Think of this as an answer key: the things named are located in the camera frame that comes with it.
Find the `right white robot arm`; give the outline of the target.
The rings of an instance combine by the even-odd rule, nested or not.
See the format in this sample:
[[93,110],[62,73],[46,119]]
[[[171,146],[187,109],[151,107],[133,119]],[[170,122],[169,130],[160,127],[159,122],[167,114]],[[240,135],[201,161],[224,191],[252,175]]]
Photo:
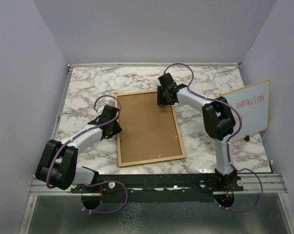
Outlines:
[[177,85],[170,73],[158,78],[157,104],[174,105],[181,103],[202,113],[204,129],[210,138],[216,153],[215,185],[225,191],[232,186],[237,171],[232,165],[231,149],[228,140],[236,124],[229,104],[224,97],[211,98],[197,94],[185,84]]

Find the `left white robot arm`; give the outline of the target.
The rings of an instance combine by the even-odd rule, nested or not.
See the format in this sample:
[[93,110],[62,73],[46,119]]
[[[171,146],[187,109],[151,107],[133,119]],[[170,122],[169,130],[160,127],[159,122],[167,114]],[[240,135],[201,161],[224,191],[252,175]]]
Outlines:
[[57,141],[49,140],[43,150],[35,172],[35,178],[45,182],[48,188],[68,189],[71,185],[82,185],[87,192],[97,190],[98,172],[77,167],[80,153],[103,139],[110,139],[122,131],[117,119],[121,110],[105,105],[96,119],[90,121],[77,134]]

